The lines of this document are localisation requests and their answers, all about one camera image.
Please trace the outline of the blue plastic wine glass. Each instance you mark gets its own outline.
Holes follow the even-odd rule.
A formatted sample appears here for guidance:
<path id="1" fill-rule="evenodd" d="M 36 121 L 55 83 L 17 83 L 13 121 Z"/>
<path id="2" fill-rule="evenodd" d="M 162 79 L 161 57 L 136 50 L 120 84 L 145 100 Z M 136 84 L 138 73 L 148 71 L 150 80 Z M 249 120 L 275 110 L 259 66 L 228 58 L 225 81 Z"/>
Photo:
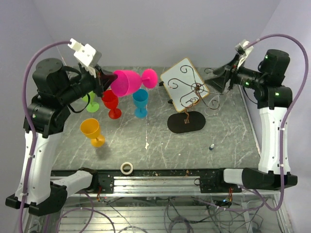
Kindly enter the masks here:
<path id="1" fill-rule="evenodd" d="M 133 103 L 136 107 L 134 114 L 137 118 L 145 118 L 148 114 L 146 105 L 148 103 L 148 92 L 144 89 L 139 89 L 133 95 Z"/>

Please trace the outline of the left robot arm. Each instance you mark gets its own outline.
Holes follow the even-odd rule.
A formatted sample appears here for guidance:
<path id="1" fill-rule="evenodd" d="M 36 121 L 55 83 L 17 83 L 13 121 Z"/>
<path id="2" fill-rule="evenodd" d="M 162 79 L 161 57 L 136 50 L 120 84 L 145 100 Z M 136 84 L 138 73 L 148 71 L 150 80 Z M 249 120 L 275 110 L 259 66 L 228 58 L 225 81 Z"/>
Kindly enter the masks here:
<path id="1" fill-rule="evenodd" d="M 80 168 L 55 182 L 50 177 L 65 122 L 73 112 L 72 103 L 90 92 L 101 97 L 117 76 L 100 66 L 95 66 L 92 75 L 82 66 L 75 69 L 59 59 L 48 58 L 36 65 L 32 77 L 37 94 L 26 107 L 22 177 L 17 191 L 7 197 L 5 204 L 45 216 L 60 211 L 72 194 L 81 190 L 93 193 L 99 188 L 98 172 L 90 168 Z"/>

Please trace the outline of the pink plastic wine glass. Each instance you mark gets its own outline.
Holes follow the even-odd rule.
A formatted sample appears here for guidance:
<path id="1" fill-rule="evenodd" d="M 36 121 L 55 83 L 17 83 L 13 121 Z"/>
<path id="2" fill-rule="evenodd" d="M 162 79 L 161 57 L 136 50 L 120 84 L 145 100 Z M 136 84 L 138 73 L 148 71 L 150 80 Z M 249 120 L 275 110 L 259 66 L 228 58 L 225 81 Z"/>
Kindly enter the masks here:
<path id="1" fill-rule="evenodd" d="M 116 70 L 113 72 L 117 76 L 111 84 L 111 90 L 117 97 L 132 95 L 143 85 L 152 89 L 157 85 L 158 75 L 149 68 L 143 71 L 141 75 L 132 70 Z"/>

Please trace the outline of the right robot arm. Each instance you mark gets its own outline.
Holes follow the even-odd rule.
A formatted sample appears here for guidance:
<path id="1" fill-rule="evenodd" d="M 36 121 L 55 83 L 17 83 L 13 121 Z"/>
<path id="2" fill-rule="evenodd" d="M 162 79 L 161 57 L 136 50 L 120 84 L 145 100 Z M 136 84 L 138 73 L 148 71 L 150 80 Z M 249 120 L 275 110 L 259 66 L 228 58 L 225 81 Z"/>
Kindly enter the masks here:
<path id="1" fill-rule="evenodd" d="M 297 185 L 298 177 L 291 174 L 287 156 L 287 136 L 284 119 L 293 101 L 290 88 L 282 85 L 290 63 L 289 54 L 269 49 L 260 62 L 258 70 L 244 67 L 246 54 L 236 53 L 227 64 L 213 71 L 214 78 L 206 84 L 223 93 L 228 83 L 254 90 L 262 126 L 262 145 L 258 168 L 226 168 L 224 175 L 214 180 L 215 188 L 225 192 L 231 184 L 248 189 L 280 190 Z"/>

